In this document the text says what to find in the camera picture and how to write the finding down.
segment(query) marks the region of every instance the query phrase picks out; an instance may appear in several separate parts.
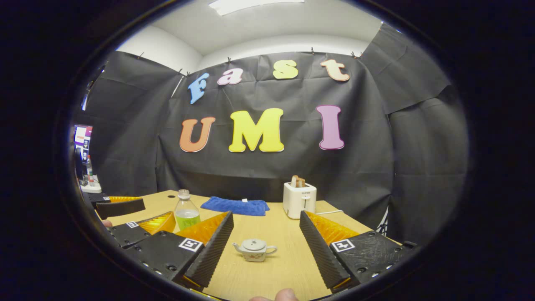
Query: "white ceiling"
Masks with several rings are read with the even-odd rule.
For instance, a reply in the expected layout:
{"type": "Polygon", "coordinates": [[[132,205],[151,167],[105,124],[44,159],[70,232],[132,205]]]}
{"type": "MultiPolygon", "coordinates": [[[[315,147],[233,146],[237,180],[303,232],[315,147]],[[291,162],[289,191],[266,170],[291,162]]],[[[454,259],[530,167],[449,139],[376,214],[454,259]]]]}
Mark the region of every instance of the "white ceiling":
{"type": "Polygon", "coordinates": [[[381,21],[340,0],[305,0],[251,7],[220,16],[195,0],[179,7],[153,26],[163,29],[205,56],[251,40],[290,34],[321,34],[369,42],[381,21]]]}

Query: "green liquid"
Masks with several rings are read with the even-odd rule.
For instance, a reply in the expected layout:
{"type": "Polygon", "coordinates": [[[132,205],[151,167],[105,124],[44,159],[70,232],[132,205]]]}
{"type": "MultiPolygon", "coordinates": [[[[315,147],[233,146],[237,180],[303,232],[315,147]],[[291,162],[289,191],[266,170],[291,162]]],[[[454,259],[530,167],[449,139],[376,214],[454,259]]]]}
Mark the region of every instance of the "green liquid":
{"type": "Polygon", "coordinates": [[[201,217],[198,213],[196,214],[196,216],[194,216],[194,214],[184,211],[185,210],[181,210],[180,212],[177,212],[174,215],[180,230],[184,230],[201,222],[201,217]]]}

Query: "white wall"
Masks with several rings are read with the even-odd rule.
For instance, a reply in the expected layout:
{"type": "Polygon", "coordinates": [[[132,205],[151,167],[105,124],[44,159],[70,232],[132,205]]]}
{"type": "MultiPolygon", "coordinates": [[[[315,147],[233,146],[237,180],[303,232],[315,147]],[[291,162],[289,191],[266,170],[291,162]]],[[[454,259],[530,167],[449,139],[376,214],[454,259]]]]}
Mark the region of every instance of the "white wall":
{"type": "Polygon", "coordinates": [[[154,26],[147,26],[126,40],[119,51],[143,56],[186,74],[197,71],[202,55],[176,36],[154,26]]]}
{"type": "Polygon", "coordinates": [[[310,51],[311,47],[314,47],[314,52],[351,55],[353,51],[356,56],[360,56],[361,51],[364,52],[368,44],[369,42],[331,35],[303,34],[268,37],[237,44],[208,54],[201,59],[196,71],[225,63],[228,61],[227,57],[239,59],[277,52],[310,51]]]}

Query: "white toaster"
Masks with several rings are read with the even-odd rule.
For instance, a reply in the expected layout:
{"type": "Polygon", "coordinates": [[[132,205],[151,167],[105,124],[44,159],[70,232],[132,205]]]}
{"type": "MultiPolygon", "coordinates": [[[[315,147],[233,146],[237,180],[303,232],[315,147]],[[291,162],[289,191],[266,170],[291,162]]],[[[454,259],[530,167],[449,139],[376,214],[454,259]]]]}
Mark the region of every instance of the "white toaster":
{"type": "Polygon", "coordinates": [[[316,188],[305,183],[306,187],[292,187],[291,183],[284,183],[282,207],[291,219],[299,219],[301,211],[316,213],[316,188]]]}

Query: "teapot spout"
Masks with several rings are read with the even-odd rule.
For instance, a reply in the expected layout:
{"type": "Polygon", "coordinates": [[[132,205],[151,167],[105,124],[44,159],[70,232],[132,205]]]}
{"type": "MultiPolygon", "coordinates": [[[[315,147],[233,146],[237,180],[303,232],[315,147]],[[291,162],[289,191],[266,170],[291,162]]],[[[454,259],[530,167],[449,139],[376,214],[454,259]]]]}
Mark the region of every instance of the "teapot spout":
{"type": "Polygon", "coordinates": [[[238,246],[237,243],[232,243],[232,245],[234,246],[234,248],[236,249],[236,251],[242,253],[242,250],[240,249],[240,246],[238,246]]]}

